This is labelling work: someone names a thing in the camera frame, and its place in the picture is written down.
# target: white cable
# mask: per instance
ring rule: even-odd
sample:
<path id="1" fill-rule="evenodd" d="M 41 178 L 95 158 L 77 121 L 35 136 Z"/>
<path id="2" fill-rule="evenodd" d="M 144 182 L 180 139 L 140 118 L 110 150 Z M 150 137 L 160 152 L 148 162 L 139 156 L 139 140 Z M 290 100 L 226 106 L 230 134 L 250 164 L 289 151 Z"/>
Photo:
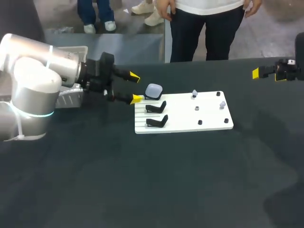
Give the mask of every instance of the white cable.
<path id="1" fill-rule="evenodd" d="M 82 91 L 83 91 L 82 88 L 69 89 L 69 90 L 65 90 L 65 91 L 60 92 L 59 96 L 63 96 L 63 95 L 67 95 L 67 94 L 80 93 Z"/>
<path id="2" fill-rule="evenodd" d="M 53 46 L 49 46 L 49 57 L 48 57 L 48 61 L 47 61 L 47 64 L 46 64 L 46 68 L 49 68 L 49 65 L 51 64 L 50 61 L 52 59 L 52 55 L 53 55 Z"/>
<path id="3" fill-rule="evenodd" d="M 11 109 L 13 110 L 15 117 L 17 119 L 17 125 L 18 125 L 18 135 L 12 139 L 8 139 L 6 141 L 13 141 L 13 140 L 22 140 L 24 139 L 24 134 L 22 133 L 22 125 L 21 125 L 21 119 L 20 119 L 20 115 L 18 113 L 18 109 L 15 108 L 15 106 L 13 106 L 11 103 L 9 102 L 5 102 L 5 101 L 0 101 L 0 103 L 6 103 L 9 107 L 11 107 Z"/>

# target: jeans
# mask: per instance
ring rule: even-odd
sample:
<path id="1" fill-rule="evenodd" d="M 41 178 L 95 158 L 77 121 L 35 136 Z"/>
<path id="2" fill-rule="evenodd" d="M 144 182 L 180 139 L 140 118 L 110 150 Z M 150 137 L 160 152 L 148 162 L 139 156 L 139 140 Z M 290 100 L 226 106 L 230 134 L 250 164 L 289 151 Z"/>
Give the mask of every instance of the jeans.
<path id="1" fill-rule="evenodd" d="M 102 22 L 114 21 L 114 12 L 109 0 L 97 0 L 99 18 Z M 92 0 L 78 0 L 77 12 L 84 25 L 95 24 L 96 14 Z"/>
<path id="2" fill-rule="evenodd" d="M 244 13 L 243 6 L 206 16 L 176 9 L 176 13 L 171 14 L 171 62 L 192 61 L 204 24 L 206 24 L 206 60 L 227 60 L 230 46 Z"/>

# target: floor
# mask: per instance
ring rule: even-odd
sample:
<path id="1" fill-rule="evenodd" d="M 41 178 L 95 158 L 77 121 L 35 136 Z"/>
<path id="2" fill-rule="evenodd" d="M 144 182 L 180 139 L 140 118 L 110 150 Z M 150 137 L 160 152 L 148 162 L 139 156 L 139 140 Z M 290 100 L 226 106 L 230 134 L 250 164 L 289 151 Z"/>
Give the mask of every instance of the floor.
<path id="1" fill-rule="evenodd" d="M 44 28 L 57 29 L 73 27 L 75 33 L 82 33 L 83 27 L 76 12 L 76 0 L 36 0 L 38 14 Z M 140 0 L 123 0 L 122 5 L 112 0 L 117 22 L 116 33 L 120 34 L 162 34 L 164 26 L 150 28 L 144 25 L 149 15 L 135 16 L 124 12 Z M 231 47 L 230 58 L 278 57 L 294 55 L 295 36 L 304 31 L 304 1 L 264 0 L 259 12 L 244 19 Z M 104 33 L 101 26 L 98 33 Z M 200 36 L 194 60 L 204 60 L 204 31 Z M 166 42 L 166 60 L 170 58 L 170 41 Z"/>

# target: black pants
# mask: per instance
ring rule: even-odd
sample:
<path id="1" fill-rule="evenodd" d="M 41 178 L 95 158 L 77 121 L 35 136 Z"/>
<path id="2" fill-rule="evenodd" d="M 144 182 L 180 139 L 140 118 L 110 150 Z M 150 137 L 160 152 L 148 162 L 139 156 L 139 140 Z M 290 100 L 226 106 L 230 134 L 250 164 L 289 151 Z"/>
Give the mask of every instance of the black pants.
<path id="1" fill-rule="evenodd" d="M 176 9 L 171 14 L 171 62 L 192 61 L 200 32 L 206 24 L 206 60 L 226 60 L 230 46 L 242 22 L 243 6 L 214 15 L 196 15 Z"/>

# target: screw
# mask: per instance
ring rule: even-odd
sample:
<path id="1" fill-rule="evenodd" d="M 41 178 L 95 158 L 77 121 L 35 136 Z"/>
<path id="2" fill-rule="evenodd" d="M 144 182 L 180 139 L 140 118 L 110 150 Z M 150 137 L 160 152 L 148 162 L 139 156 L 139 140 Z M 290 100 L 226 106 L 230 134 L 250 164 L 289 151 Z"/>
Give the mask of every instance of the screw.
<path id="1" fill-rule="evenodd" d="M 192 97 L 195 98 L 199 93 L 196 90 L 192 91 Z"/>
<path id="2" fill-rule="evenodd" d="M 225 101 L 223 101 L 222 103 L 219 104 L 220 109 L 224 109 L 225 106 L 226 106 Z"/>

